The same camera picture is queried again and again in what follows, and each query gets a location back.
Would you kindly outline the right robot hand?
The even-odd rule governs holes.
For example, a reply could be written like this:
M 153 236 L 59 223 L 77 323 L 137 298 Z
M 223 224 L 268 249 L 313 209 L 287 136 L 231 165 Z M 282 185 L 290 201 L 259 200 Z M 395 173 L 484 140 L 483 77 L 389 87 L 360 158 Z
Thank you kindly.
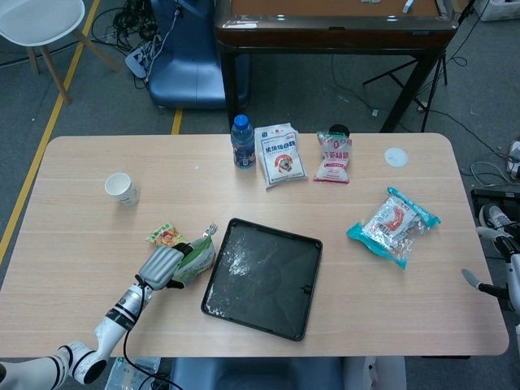
M 499 288 L 491 284 L 485 284 L 467 269 L 461 270 L 463 277 L 469 285 L 480 292 L 507 301 L 510 309 L 519 314 L 519 243 L 509 233 L 500 232 L 489 227 L 477 227 L 476 231 L 480 237 L 490 240 L 504 258 L 507 286 Z

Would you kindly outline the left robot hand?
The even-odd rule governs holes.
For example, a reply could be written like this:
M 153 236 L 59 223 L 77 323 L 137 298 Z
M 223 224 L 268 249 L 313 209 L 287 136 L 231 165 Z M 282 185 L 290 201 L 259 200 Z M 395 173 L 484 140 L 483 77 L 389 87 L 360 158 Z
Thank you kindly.
M 167 286 L 180 263 L 193 251 L 190 244 L 180 243 L 174 247 L 160 246 L 138 271 L 141 280 L 152 290 Z

